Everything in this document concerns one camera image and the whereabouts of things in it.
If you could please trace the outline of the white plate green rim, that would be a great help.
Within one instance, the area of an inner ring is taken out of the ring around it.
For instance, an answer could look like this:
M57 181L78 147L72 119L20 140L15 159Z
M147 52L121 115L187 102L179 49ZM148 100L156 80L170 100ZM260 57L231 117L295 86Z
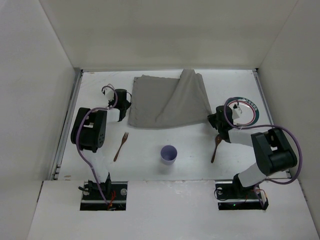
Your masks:
M239 103L242 115L238 119L233 119L233 125L238 127L250 127L256 124L260 117L260 112L255 103L245 97L233 97L226 101L226 106L230 107L233 112L233 105Z

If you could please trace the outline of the grey cloth placemat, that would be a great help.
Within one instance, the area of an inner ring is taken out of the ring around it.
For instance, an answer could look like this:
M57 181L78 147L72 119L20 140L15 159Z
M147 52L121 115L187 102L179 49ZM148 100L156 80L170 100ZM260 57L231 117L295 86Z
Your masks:
M204 80L193 69L179 78L135 77L128 124L140 129L168 129L200 124L212 114Z

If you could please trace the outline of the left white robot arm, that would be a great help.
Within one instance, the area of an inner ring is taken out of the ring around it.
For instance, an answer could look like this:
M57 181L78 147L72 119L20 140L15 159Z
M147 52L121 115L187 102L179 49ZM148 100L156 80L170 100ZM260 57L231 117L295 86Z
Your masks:
M122 121L132 104L127 99L127 96L131 96L131 94L126 89L115 89L108 84L101 89L101 92L105 94L106 90L113 92L113 98L108 101L108 105L106 107L79 108L70 134L71 143L76 146L78 154L89 166L95 180L88 181L87 186L80 188L81 191L100 194L105 201L116 196L115 190L112 189L111 177L108 175L105 180L101 180L93 161L85 157L84 151L95 154L103 146L106 138L107 111L118 110L118 120Z

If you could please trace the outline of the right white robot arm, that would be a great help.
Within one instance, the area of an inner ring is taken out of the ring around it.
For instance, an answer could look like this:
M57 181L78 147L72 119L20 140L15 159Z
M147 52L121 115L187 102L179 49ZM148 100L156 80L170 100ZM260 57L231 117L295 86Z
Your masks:
M208 115L207 120L218 132L216 145L224 141L251 147L254 152L254 164L237 173L228 185L230 197L240 199L250 192L256 193L258 185L275 173L293 167L298 167L298 172L301 170L301 147L288 129L270 124L235 125L233 111L226 104L216 107L216 112Z

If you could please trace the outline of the brown wooden spoon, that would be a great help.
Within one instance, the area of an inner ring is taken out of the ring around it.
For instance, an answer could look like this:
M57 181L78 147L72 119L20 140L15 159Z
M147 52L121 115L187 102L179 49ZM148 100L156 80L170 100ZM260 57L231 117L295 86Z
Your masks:
M216 153L217 153L218 146L219 146L219 144L220 144L221 141L222 141L221 136L218 134L218 135L215 137L214 141L215 141L215 147L214 147L213 155L212 155L212 158L211 158L211 161L210 161L212 164L213 164L214 161L215 161L215 157L216 157Z

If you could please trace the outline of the brown wooden fork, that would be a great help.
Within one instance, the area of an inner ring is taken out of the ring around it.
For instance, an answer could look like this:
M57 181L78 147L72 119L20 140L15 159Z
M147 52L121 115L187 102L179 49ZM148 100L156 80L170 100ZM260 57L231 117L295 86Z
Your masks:
M120 146L119 146L119 148L118 148L118 150L117 150L117 152L116 152L116 154L115 154L115 156L114 156L114 159L113 159L114 162L117 161L117 159L118 159L118 157L119 157L119 154L120 154L120 151L121 151L123 145L125 144L125 142L127 141L128 136L129 136L129 133L128 133L128 132L125 132L124 135L123 135L123 137L122 137L121 144L120 144Z

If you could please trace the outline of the purple plastic cup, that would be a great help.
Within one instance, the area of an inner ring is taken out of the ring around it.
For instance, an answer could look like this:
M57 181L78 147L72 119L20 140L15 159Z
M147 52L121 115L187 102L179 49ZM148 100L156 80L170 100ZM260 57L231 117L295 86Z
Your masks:
M172 145L165 145L160 151L161 162L167 166L172 165L178 156L177 149Z

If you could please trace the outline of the right aluminium table rail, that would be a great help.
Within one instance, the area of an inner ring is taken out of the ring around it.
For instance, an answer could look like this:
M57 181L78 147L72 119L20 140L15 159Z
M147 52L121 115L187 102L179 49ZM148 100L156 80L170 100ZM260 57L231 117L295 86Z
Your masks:
M264 94L264 91L263 91L263 88L262 88L262 84L261 84L261 81L260 81L260 78L259 78L258 70L259 70L258 68L254 68L252 70L253 76L255 78L255 81L256 81L260 96L262 98L262 102L263 102L264 109L265 109L267 117L268 117L268 121L269 121L270 124L274 124L274 121L273 121L273 118L272 118L272 115L271 115L271 112L270 112L270 109L269 109L269 106L268 106L268 103L267 103L267 100L266 100L266 97L265 97L265 94Z

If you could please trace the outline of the aluminium table rail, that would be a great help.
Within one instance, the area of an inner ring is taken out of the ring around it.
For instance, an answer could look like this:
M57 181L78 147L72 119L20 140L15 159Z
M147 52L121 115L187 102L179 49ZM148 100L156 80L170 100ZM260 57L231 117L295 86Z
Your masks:
M81 81L82 81L83 70L79 67L75 67L74 72L75 72L75 78L73 81L73 86L72 86L68 106L66 109L66 114L65 114L65 118L64 118L64 122L63 122L62 131L60 134L60 138L59 138L56 152L53 157L52 167L51 167L49 175L48 175L48 179L51 181L58 179L57 175L59 174L59 170L60 170L61 163L63 160L63 155L64 155L66 143L68 141L68 134L69 134L69 130L70 130L71 123L72 123L74 109L76 106L76 102L77 102L77 98L78 98L78 94L79 94L79 90L80 90L80 85L81 85Z
M265 97L265 94L264 94L264 91L263 91L263 88L262 88L262 84L261 84L261 81L260 81L260 78L259 78L258 70L259 70L258 68L254 68L252 70L253 76L255 78L255 81L256 81L260 96L262 98L262 102L263 102L264 109L265 109L267 117L268 117L268 121L269 121L270 124L274 124L274 121L273 121L273 118L272 118L272 115L271 115L271 112L270 112L270 109L269 109L269 106L268 106L268 103L267 103L267 100L266 100L266 97Z

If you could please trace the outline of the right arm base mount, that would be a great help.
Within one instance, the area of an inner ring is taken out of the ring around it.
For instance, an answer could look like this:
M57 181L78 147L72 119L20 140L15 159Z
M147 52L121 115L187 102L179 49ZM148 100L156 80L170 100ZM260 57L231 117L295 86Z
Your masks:
M214 196L220 211L265 211L269 207L267 194L259 185L236 189L232 181L217 181L215 183Z

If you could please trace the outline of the left aluminium table rail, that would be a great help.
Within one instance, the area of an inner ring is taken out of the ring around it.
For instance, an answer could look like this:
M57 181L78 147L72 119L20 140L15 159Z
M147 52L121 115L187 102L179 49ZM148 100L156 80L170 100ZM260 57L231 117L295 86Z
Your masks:
M72 123L74 109L76 106L76 102L77 102L77 98L78 98L78 94L79 94L79 90L80 90L80 85L81 85L81 81L82 81L83 70L79 67L75 67L74 72L75 72L75 78L73 81L73 86L72 86L68 106L66 109L66 114L65 114L65 118L64 118L64 122L63 122L62 131L60 134L60 138L59 138L56 152L53 157L52 167L51 167L49 175L48 175L48 179L51 181L58 179L57 175L59 174L59 170L60 170L61 163L63 160L63 155L64 155L66 143L68 141L68 134L69 134L69 130L70 130L71 123Z

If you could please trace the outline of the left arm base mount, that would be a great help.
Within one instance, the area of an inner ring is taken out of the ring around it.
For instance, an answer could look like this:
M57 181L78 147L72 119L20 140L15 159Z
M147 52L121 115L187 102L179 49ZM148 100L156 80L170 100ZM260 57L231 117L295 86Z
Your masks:
M78 189L82 192L80 211L125 211L127 207L128 182L109 181L98 185L87 181Z

